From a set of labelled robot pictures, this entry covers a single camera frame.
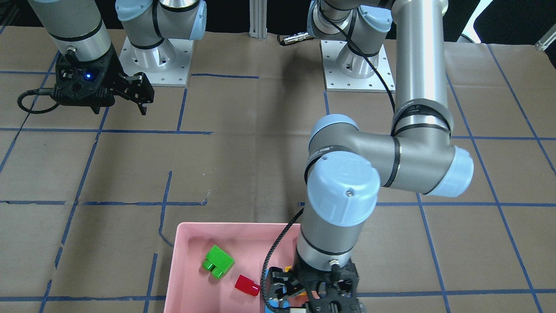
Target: green toy block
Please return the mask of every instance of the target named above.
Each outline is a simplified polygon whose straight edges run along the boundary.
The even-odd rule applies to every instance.
[[[205,256],[202,266],[211,272],[214,278],[221,279],[235,264],[234,259],[217,245],[212,246]]]

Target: white mounting plate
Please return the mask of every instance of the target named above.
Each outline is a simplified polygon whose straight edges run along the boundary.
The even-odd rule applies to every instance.
[[[189,68],[191,65],[191,56],[193,54],[193,40],[186,39],[170,39],[176,49],[177,58],[169,67],[160,72],[148,72],[137,64],[131,58],[131,43],[126,37],[120,53],[120,63],[123,70],[128,75],[133,75],[137,72],[144,72],[147,74],[148,80],[153,86],[166,86],[166,87],[186,87],[189,80]]]
[[[327,91],[352,91],[352,92],[386,92],[384,85],[376,74],[368,79],[355,79],[342,73],[336,64],[336,59],[342,48],[346,45],[345,41],[321,40],[320,47],[322,52],[322,66],[324,68],[324,80]],[[391,92],[396,90],[394,78],[386,56],[384,46],[379,52],[378,72],[388,85]]]

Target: black cable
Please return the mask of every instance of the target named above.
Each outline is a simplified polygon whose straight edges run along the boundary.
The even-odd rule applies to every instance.
[[[23,98],[25,98],[27,96],[33,96],[33,95],[34,96],[50,96],[51,94],[52,94],[52,88],[41,88],[41,89],[27,90],[26,92],[20,94],[19,97],[17,97],[17,106],[19,106],[19,108],[22,109],[23,111],[25,111],[27,113],[30,113],[30,114],[48,113],[50,111],[53,111],[57,107],[59,107],[60,104],[56,103],[53,106],[49,107],[48,109],[44,109],[44,110],[32,110],[32,109],[28,109],[28,108],[23,106]]]
[[[278,244],[280,243],[280,241],[282,240],[282,238],[286,235],[286,233],[288,232],[288,230],[290,230],[290,227],[295,223],[295,221],[303,214],[303,208],[301,210],[299,210],[299,212],[297,212],[295,214],[295,216],[289,221],[289,223],[286,225],[286,227],[284,227],[284,229],[282,230],[282,232],[278,235],[278,238],[276,238],[276,240],[274,240],[274,243],[272,244],[272,246],[270,247],[269,252],[266,255],[265,258],[265,262],[262,264],[262,272],[261,272],[261,296],[262,299],[265,302],[266,307],[269,308],[270,311],[275,312],[275,313],[287,313],[290,310],[288,308],[282,308],[282,307],[273,307],[270,302],[268,301],[268,299],[266,298],[266,268],[269,265],[269,261],[270,261],[270,257],[272,256],[272,253],[274,253],[274,250],[276,249],[276,246],[278,246]]]
[[[337,30],[340,31],[340,33],[342,35],[344,35],[344,37],[346,37],[346,41],[348,42],[348,45],[351,45],[352,48],[359,53],[360,56],[362,56],[365,61],[367,61],[367,63],[369,64],[369,66],[371,67],[371,69],[375,72],[375,74],[377,74],[380,82],[383,84],[384,88],[386,89],[386,93],[388,94],[388,98],[390,98],[390,103],[392,104],[392,111],[396,112],[396,105],[394,103],[394,97],[392,96],[392,92],[390,91],[390,88],[388,88],[388,85],[386,84],[386,82],[384,81],[384,79],[382,78],[382,75],[378,72],[378,70],[376,69],[376,67],[371,63],[371,61],[369,61],[369,59],[365,56],[365,54],[362,52],[361,49],[359,49],[359,47],[355,44],[355,42],[353,42],[353,40],[351,40],[351,36],[349,36],[348,34],[346,34],[344,32],[344,30],[342,30],[340,28],[340,26],[336,25],[336,23],[334,23],[331,19],[329,19],[323,12],[322,10],[319,8],[320,11],[320,15],[330,24],[332,24],[334,27],[336,27]]]

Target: red toy block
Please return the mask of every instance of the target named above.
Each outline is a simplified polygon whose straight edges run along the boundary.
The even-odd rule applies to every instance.
[[[259,295],[259,291],[261,291],[261,286],[255,284],[255,282],[253,282],[249,278],[240,275],[240,277],[237,278],[236,289],[241,290],[248,295],[256,297],[257,295]]]

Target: pink bin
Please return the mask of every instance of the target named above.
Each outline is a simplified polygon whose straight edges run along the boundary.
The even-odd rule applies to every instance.
[[[286,224],[181,223],[177,227],[164,313],[261,313],[260,295],[253,297],[234,288],[239,275],[260,283],[262,263]],[[284,268],[294,261],[299,224],[294,224],[270,259]],[[218,245],[235,265],[217,280],[201,267],[205,255]]]

